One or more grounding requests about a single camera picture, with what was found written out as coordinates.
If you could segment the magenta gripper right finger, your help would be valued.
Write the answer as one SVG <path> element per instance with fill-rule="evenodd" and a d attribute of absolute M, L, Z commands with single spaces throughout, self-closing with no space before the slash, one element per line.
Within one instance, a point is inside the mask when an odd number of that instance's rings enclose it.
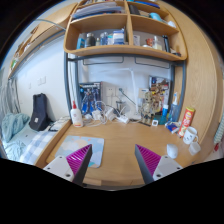
<path fill-rule="evenodd" d="M 182 166 L 168 155 L 159 156 L 138 144 L 135 145 L 135 156 L 145 184 L 150 184 L 182 169 Z"/>

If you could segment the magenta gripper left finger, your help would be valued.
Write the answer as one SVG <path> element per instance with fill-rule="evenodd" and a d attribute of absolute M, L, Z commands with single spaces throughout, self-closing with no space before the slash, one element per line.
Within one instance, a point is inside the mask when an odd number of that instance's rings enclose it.
<path fill-rule="evenodd" d="M 44 170 L 81 186 L 91 156 L 92 146 L 87 145 L 68 156 L 57 156 Z"/>

